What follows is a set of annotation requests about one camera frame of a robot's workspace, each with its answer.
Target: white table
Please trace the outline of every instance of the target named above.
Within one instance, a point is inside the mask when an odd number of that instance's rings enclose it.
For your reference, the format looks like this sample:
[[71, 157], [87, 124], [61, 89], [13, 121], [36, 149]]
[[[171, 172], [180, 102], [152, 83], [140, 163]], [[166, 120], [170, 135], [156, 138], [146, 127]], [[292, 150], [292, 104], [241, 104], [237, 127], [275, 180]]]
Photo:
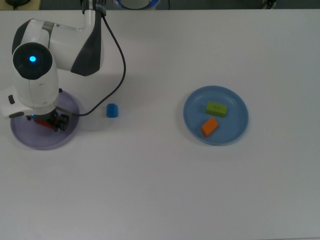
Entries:
[[[0, 89], [30, 18], [81, 27], [80, 11], [0, 12]], [[1, 240], [254, 240], [320, 237], [320, 11], [110, 11], [127, 61], [119, 91], [64, 146], [20, 144], [0, 118]], [[122, 61], [60, 71], [81, 111], [109, 93]], [[184, 124], [195, 89], [219, 85], [249, 110], [244, 136], [206, 145]], [[105, 106], [119, 106], [119, 118]]]

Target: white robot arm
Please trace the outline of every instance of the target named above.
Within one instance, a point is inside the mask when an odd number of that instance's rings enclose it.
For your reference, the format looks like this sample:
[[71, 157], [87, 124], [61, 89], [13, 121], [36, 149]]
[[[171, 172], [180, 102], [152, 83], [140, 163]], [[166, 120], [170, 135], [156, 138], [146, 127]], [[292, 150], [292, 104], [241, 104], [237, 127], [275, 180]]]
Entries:
[[56, 111], [57, 69], [82, 76], [102, 63], [101, 18], [106, 0], [81, 0], [84, 28], [31, 19], [17, 30], [12, 44], [13, 86], [0, 92], [4, 117], [45, 120]]

